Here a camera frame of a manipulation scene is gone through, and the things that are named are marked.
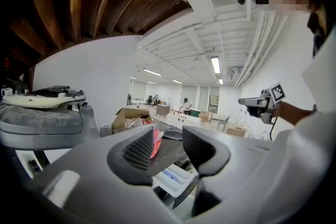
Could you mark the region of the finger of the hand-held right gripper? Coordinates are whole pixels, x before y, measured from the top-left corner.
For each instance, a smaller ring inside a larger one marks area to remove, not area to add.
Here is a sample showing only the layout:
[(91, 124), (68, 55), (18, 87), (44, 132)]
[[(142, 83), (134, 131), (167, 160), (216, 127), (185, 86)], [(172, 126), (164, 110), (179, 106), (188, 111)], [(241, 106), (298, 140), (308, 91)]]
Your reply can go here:
[(250, 116), (259, 118), (260, 117), (260, 107), (257, 106), (248, 106), (247, 111)]
[(258, 107), (260, 103), (260, 98), (240, 98), (238, 103), (244, 106)]

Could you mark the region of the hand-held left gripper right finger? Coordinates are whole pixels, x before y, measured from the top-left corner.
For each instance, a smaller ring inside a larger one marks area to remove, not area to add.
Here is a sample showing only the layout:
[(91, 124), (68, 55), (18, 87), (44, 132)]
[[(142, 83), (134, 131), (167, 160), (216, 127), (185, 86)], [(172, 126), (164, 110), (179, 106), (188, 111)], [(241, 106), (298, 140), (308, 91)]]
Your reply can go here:
[(201, 176), (215, 176), (230, 159), (229, 148), (209, 130), (184, 126), (182, 140), (184, 151)]

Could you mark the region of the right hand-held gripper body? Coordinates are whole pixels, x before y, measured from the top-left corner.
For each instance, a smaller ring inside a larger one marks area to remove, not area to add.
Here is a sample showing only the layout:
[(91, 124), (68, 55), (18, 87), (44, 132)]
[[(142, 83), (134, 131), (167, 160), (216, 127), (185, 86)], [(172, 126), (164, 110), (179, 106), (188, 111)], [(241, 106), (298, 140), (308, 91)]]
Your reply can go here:
[(284, 90), (280, 83), (261, 91), (260, 98), (266, 104), (263, 104), (259, 110), (259, 117), (265, 124), (273, 124), (272, 115), (275, 106), (285, 98)]

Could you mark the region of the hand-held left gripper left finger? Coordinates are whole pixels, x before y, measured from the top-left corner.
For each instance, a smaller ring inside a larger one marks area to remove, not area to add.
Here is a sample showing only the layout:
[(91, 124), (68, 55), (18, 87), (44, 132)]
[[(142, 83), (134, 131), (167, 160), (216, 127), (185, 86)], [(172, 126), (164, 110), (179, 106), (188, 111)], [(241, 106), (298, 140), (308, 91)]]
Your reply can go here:
[(107, 155), (108, 166), (129, 185), (152, 186), (148, 169), (153, 149), (154, 129), (147, 127), (114, 145)]

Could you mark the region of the red snack pouch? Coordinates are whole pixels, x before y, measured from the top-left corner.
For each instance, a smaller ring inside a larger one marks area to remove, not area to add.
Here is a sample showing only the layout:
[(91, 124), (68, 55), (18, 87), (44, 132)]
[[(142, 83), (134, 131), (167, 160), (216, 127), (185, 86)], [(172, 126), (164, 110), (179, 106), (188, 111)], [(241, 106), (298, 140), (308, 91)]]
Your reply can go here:
[(157, 154), (160, 148), (161, 142), (162, 142), (163, 135), (164, 135), (163, 131), (160, 131), (159, 129), (154, 129), (153, 131), (153, 151), (152, 151), (150, 158), (153, 158)]

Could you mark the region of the open cardboard box with clutter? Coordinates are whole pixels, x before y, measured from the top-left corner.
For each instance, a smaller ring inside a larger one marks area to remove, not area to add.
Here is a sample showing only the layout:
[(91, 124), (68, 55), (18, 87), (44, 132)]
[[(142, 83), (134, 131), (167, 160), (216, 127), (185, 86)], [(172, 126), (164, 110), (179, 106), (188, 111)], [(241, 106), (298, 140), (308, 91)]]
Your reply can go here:
[(112, 134), (116, 134), (126, 129), (153, 124), (153, 120), (148, 110), (121, 108), (116, 113), (116, 118), (111, 124)]

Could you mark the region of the large cardboard box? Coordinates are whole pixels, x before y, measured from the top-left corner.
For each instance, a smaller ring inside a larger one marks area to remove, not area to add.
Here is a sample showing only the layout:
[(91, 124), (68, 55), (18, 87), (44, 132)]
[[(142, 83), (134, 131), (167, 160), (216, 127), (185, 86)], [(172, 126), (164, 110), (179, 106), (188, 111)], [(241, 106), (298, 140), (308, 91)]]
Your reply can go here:
[(227, 127), (226, 134), (237, 136), (237, 137), (245, 137), (247, 134), (247, 131), (248, 130), (244, 128), (243, 126), (232, 124)]

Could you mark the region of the ceiling air conditioner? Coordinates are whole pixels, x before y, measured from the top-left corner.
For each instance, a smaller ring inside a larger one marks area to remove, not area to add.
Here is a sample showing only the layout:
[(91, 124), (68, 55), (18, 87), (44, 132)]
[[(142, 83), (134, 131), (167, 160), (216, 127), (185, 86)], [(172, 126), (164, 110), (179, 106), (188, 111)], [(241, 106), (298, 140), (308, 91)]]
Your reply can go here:
[(229, 78), (231, 80), (236, 80), (239, 76), (240, 76), (240, 73), (242, 71), (242, 67), (233, 67), (231, 68), (230, 72), (229, 72)]

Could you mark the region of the dark chair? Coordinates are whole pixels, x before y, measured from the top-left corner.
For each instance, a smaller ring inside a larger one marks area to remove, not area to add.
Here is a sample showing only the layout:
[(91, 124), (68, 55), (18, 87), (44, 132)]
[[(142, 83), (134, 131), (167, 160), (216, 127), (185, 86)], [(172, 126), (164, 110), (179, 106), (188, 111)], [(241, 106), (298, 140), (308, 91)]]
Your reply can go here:
[(225, 128), (226, 128), (226, 125), (227, 125), (227, 123), (228, 123), (228, 121), (229, 121), (229, 118), (230, 118), (230, 116), (229, 117), (227, 117), (227, 118), (225, 118), (225, 119), (219, 119), (218, 120), (218, 124), (217, 124), (217, 130), (219, 130), (220, 129), (220, 127), (222, 126), (223, 128), (222, 128), (222, 131), (225, 131)]

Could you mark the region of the dark framed window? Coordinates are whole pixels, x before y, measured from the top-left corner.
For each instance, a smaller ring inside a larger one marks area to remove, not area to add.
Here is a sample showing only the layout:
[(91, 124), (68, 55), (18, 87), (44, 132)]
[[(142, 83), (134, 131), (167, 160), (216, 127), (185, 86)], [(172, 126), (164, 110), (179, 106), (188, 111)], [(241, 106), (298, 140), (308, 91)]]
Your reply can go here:
[(209, 96), (208, 112), (217, 113), (218, 103), (219, 103), (219, 96), (210, 95)]

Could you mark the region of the small cardboard box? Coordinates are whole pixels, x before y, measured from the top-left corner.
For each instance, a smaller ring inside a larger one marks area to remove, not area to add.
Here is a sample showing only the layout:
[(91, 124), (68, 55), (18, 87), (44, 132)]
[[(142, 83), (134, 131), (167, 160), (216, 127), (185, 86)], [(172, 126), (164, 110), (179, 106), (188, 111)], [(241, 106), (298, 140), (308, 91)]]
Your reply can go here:
[(213, 113), (212, 112), (206, 112), (201, 111), (198, 115), (198, 117), (201, 119), (202, 122), (210, 122), (212, 120)]

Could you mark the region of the long white counter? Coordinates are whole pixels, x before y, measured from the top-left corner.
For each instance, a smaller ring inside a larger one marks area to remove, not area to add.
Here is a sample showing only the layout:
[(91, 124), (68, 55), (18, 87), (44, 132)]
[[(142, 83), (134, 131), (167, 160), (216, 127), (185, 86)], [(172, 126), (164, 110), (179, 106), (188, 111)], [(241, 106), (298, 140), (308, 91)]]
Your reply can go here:
[(166, 123), (179, 129), (183, 126), (200, 127), (201, 119), (174, 111), (166, 116)]

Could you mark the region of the small white appliance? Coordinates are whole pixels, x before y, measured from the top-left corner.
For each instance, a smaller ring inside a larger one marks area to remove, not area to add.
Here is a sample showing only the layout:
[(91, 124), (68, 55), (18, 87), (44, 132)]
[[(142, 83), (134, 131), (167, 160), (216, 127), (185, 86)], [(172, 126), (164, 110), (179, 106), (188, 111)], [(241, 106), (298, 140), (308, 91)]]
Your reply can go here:
[(99, 118), (99, 132), (100, 137), (112, 135), (112, 122), (106, 118)]

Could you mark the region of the ceiling light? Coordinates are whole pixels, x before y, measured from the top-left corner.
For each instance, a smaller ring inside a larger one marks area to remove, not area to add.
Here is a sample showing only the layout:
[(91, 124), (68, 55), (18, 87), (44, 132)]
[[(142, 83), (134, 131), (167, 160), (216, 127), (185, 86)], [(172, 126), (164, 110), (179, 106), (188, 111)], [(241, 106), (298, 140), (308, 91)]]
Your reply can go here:
[(150, 74), (154, 74), (154, 75), (156, 75), (156, 76), (162, 76), (162, 74), (160, 74), (160, 73), (158, 73), (158, 72), (154, 72), (154, 71), (152, 71), (152, 70), (149, 70), (149, 69), (143, 69), (143, 71), (145, 71), (145, 72), (148, 72), (148, 73), (150, 73)]
[(218, 57), (211, 57), (211, 62), (212, 62), (212, 65), (213, 65), (214, 72), (216, 74), (221, 73), (219, 58)]

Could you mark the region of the brown wooden cabinet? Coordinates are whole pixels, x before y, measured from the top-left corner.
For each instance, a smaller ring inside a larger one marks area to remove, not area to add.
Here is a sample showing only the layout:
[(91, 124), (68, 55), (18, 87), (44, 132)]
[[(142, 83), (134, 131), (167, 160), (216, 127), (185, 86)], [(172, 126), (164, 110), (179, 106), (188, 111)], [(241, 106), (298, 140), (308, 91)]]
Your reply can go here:
[(156, 106), (156, 114), (155, 115), (166, 117), (170, 113), (170, 110), (171, 110), (171, 108), (170, 108), (169, 105), (158, 104)]

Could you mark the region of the white top-load washing machine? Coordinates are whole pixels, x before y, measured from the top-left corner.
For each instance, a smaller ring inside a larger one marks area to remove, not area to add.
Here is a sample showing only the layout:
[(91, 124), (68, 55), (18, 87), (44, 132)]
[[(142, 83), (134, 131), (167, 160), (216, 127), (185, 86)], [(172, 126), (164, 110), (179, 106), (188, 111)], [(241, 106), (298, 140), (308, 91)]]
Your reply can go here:
[(47, 151), (69, 150), (99, 137), (93, 108), (85, 101), (51, 109), (0, 103), (0, 149), (21, 181), (52, 163)]

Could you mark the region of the black plastic panel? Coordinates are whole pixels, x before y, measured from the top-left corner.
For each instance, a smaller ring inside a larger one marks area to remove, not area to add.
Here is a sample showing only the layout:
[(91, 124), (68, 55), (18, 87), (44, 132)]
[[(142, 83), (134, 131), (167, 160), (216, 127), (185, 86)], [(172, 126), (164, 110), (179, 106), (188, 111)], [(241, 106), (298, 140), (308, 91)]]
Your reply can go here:
[(32, 91), (31, 94), (35, 96), (42, 96), (48, 98), (57, 98), (60, 93), (64, 93), (66, 97), (81, 97), (84, 96), (82, 90), (73, 90), (70, 86), (51, 86)]

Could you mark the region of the beige plastic panel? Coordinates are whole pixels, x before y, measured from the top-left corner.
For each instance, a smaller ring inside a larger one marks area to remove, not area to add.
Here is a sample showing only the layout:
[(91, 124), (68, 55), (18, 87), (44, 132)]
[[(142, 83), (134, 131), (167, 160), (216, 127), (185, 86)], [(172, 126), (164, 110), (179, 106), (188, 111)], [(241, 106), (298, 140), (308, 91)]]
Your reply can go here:
[(19, 106), (29, 109), (48, 109), (57, 108), (62, 104), (79, 102), (86, 99), (85, 95), (69, 95), (65, 93), (58, 94), (58, 97), (42, 97), (11, 94), (2, 97), (2, 102), (7, 105)]

